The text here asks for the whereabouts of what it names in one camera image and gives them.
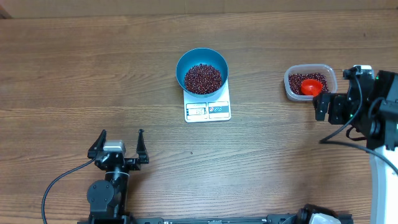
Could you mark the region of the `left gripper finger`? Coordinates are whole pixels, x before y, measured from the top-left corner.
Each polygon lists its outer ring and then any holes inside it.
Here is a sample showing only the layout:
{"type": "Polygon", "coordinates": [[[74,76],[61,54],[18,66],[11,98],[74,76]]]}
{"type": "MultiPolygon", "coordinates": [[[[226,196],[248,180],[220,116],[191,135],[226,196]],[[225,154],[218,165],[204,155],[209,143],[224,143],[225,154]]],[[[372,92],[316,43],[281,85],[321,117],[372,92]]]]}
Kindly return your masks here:
{"type": "Polygon", "coordinates": [[[147,153],[147,149],[144,143],[144,130],[140,129],[139,130],[139,136],[137,140],[137,147],[136,147],[136,153],[139,158],[139,162],[141,164],[148,164],[149,163],[149,155],[147,153]]]}
{"type": "Polygon", "coordinates": [[[97,140],[93,143],[93,145],[89,148],[87,157],[89,159],[94,159],[96,155],[103,150],[103,146],[106,142],[106,134],[107,131],[105,129],[102,130],[101,134],[97,138],[97,140]]]}

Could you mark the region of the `red scoop with blue handle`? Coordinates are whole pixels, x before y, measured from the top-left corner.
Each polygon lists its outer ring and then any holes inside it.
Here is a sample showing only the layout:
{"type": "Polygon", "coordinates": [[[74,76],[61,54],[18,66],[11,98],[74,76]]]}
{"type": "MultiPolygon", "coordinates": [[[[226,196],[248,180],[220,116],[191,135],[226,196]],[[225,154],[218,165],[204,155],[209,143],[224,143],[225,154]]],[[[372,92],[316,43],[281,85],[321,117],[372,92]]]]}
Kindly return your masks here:
{"type": "Polygon", "coordinates": [[[318,96],[323,89],[323,84],[314,79],[306,79],[301,83],[300,91],[304,95],[308,96],[318,96]]]}

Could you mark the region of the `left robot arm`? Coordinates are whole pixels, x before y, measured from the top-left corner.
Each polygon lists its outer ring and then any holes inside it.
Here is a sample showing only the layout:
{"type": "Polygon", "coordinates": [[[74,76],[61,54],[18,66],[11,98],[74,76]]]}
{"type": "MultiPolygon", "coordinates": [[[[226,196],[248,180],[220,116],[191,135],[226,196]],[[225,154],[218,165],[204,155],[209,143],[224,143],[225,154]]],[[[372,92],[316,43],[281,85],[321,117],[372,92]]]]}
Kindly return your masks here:
{"type": "Polygon", "coordinates": [[[126,211],[130,171],[141,170],[141,165],[149,163],[144,144],[144,130],[139,130],[137,158],[126,157],[126,147],[122,140],[107,140],[106,130],[88,150],[88,158],[95,166],[105,171],[103,180],[93,182],[86,197],[90,204],[88,223],[135,223],[133,216],[126,211]]]}

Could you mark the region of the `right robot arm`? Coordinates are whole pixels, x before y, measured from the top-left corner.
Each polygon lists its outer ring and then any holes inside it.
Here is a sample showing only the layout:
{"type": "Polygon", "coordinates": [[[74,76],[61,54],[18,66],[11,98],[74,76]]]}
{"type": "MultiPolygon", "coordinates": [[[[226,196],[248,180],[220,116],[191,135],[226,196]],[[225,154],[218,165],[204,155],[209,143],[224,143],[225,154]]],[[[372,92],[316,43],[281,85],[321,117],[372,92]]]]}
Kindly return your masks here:
{"type": "Polygon", "coordinates": [[[343,72],[346,93],[313,98],[315,119],[327,119],[348,133],[349,147],[369,154],[372,177],[371,223],[397,223],[397,74],[356,65],[343,72]]]}

